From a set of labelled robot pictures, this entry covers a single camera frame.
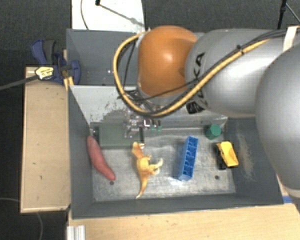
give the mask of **yellow toy dinosaur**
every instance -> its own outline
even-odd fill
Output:
[[[151,159],[151,155],[145,155],[142,152],[141,145],[137,142],[132,144],[131,152],[137,157],[136,166],[140,175],[141,180],[141,188],[140,192],[135,199],[138,199],[146,189],[148,178],[150,175],[156,175],[160,172],[159,167],[163,165],[162,158],[156,164],[149,164],[149,160]]]

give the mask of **blue block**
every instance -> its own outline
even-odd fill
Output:
[[[186,139],[182,149],[182,157],[178,173],[178,179],[180,181],[188,181],[194,174],[197,146],[197,138],[189,136]]]

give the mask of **wooden table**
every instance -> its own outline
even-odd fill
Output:
[[[33,76],[28,67],[26,76]],[[25,85],[21,213],[62,211],[70,202],[66,90],[53,82]],[[87,240],[300,240],[294,204],[72,220]]]

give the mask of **green cap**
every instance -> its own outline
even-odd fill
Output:
[[[205,129],[205,136],[209,140],[213,140],[218,136],[220,136],[221,132],[222,132],[221,127],[218,124],[214,123]]]

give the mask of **black floor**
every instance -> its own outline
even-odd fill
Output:
[[[142,0],[147,27],[179,25],[194,32],[220,28],[277,27],[280,0]],[[300,0],[288,0],[300,18]],[[287,10],[282,28],[297,24]],[[32,58],[30,45],[54,39],[66,47],[71,0],[0,0],[0,85],[23,78]],[[20,198],[23,87],[0,92],[0,198]],[[41,213],[44,240],[65,238],[65,212]],[[17,202],[0,200],[0,240],[39,239],[36,215],[20,215]]]

